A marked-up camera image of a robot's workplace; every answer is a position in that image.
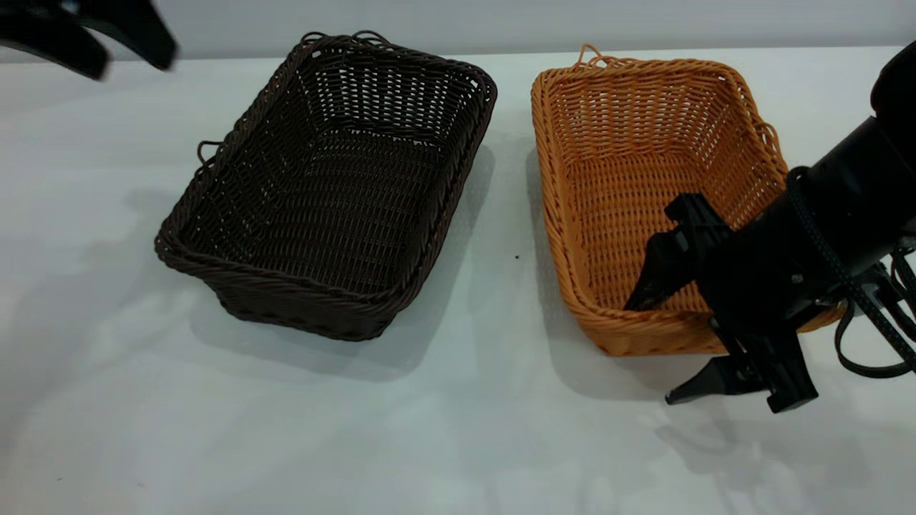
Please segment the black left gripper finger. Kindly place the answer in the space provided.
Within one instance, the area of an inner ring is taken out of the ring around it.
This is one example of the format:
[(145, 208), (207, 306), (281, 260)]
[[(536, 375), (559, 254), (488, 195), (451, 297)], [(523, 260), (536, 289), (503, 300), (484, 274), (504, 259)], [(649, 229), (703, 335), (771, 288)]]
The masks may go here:
[(154, 68), (172, 68), (179, 46), (151, 1), (79, 1), (77, 17)]
[(106, 49), (65, 9), (2, 9), (1, 44), (69, 69), (102, 79)]

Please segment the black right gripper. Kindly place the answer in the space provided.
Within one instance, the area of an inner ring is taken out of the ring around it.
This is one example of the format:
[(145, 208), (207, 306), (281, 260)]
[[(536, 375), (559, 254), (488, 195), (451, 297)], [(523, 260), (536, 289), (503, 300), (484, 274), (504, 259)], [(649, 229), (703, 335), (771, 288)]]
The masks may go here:
[(681, 193), (664, 214), (675, 227), (648, 239), (624, 309), (660, 309), (701, 270), (727, 351), (666, 403), (768, 391), (770, 411), (787, 413), (820, 397), (797, 332), (822, 313), (818, 298), (847, 295), (840, 273), (858, 278), (870, 266), (870, 173), (793, 170), (785, 192), (735, 235), (701, 193)]

